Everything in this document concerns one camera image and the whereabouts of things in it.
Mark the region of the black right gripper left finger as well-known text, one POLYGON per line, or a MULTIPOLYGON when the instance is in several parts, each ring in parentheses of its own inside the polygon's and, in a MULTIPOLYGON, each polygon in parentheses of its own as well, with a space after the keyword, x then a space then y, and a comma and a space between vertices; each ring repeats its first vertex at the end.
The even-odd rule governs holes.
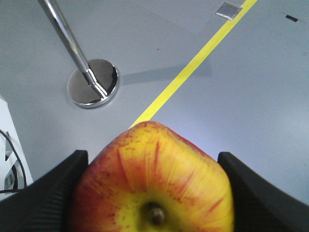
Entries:
POLYGON ((0 202, 2 232, 64 232, 73 190, 88 166, 76 150, 46 175, 0 202))

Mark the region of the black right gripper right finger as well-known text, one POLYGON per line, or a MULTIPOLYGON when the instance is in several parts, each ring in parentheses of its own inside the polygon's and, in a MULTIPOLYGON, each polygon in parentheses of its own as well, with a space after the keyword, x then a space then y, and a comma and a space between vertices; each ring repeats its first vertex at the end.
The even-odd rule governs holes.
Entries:
POLYGON ((309 207, 229 152, 218 155, 233 191, 236 232, 307 232, 309 207))

